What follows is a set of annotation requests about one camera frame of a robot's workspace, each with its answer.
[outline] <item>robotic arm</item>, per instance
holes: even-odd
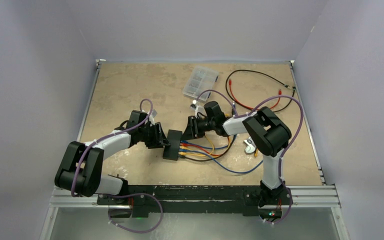
[[[216,101],[210,101],[203,107],[194,100],[192,109],[204,109],[206,116],[195,116],[187,119],[187,127],[182,140],[202,138],[207,131],[215,131],[217,135],[227,137],[248,133],[256,148],[263,154],[264,170],[261,183],[268,192],[281,187],[279,176],[283,175],[283,165],[279,158],[292,137],[289,128],[270,110],[262,107],[257,112],[238,118],[226,117]]]
[[[137,125],[147,115],[145,112],[133,110],[127,121],[126,129]],[[80,169],[74,191],[86,197],[93,194],[124,195],[126,192],[122,187],[127,185],[128,181],[118,176],[101,175],[103,162],[115,153],[128,149],[139,142],[144,142],[149,149],[170,146],[161,124],[159,122],[154,123],[154,116],[155,114],[149,121],[131,131],[116,135],[115,133],[125,129],[121,125],[112,132],[114,136],[94,145],[86,154],[84,167]],[[76,172],[76,163],[79,162],[86,147],[91,143],[93,141],[85,143],[73,141],[68,144],[55,176],[54,182],[57,187],[66,190],[71,189]]]
[[[202,138],[205,132],[215,131],[224,137],[248,133],[263,154],[264,172],[260,182],[260,191],[255,194],[258,206],[276,205],[279,199],[287,197],[286,187],[279,178],[283,174],[283,166],[280,164],[279,157],[288,145],[291,131],[269,108],[263,107],[252,114],[234,118],[226,117],[215,101],[210,101],[203,107],[198,106],[194,101],[191,107],[195,109],[195,115],[188,117],[187,127],[183,134],[175,131],[180,132],[180,134],[176,134],[178,139],[177,137],[171,138],[170,132],[173,130],[169,130],[167,139],[161,124],[154,123],[153,118],[150,117],[147,122],[135,129],[118,135],[114,134],[95,144],[86,153],[84,166],[80,169],[74,191],[85,197],[93,194],[128,195],[127,180],[118,176],[102,175],[103,161],[106,158],[139,142],[144,142],[149,149],[164,147],[164,152],[171,149],[177,156],[181,139]],[[198,117],[197,109],[203,109],[206,116]],[[113,133],[136,126],[146,116],[145,112],[132,111],[126,128],[121,125]],[[76,165],[91,143],[93,141],[85,143],[73,141],[68,145],[55,176],[57,187],[71,190]]]

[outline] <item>black mounting bar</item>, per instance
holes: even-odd
[[[286,191],[264,200],[265,205],[288,203]],[[164,213],[242,214],[246,217],[274,218],[270,211],[259,209],[262,189],[259,185],[129,185],[128,193],[146,193],[155,196]],[[132,217],[146,218],[149,213],[159,213],[155,201],[149,197],[133,197]],[[99,196],[98,205],[127,205],[128,200]]]

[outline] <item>small metal part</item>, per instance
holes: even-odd
[[[243,141],[247,146],[245,147],[245,153],[252,154],[256,151],[257,147],[251,137],[248,137]]]
[[[157,111],[155,109],[152,110],[151,116],[155,118],[157,116]]]

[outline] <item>yellow wire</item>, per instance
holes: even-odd
[[[207,135],[204,135],[204,137],[206,138],[206,140],[211,144],[211,147],[212,147],[212,151],[209,153],[210,155],[214,153],[214,143],[207,137]]]
[[[181,146],[180,147],[181,149],[187,149],[189,151],[195,151],[195,150],[192,150],[186,146]],[[180,155],[189,155],[189,156],[197,156],[197,157],[206,157],[206,155],[204,154],[199,154],[199,153],[188,153],[188,152],[184,152],[184,151],[181,151],[179,152]]]
[[[214,143],[207,137],[207,135],[204,135],[204,137],[205,137],[205,138],[207,139],[207,141],[211,144],[212,151],[209,153],[209,155],[212,156],[213,153],[214,153],[214,150],[216,149],[216,147],[214,146]],[[230,145],[231,145],[231,138],[228,136],[227,139],[228,139],[228,141],[229,141],[227,147],[230,147]],[[189,150],[189,151],[194,151],[194,150],[188,148],[187,146],[180,146],[180,148],[181,148],[181,149],[187,149],[187,150]],[[206,155],[204,155],[204,154],[199,154],[199,153],[188,153],[188,152],[183,152],[183,151],[179,152],[179,154],[180,154],[180,155],[184,155],[184,156],[187,155],[187,156],[206,157]]]

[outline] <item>white wall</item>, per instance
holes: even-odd
[[[384,1],[330,0],[294,71],[351,239],[384,239]]]
[[[67,0],[95,58],[288,61],[327,0]]]
[[[0,239],[38,239],[94,74],[63,0],[0,0]]]

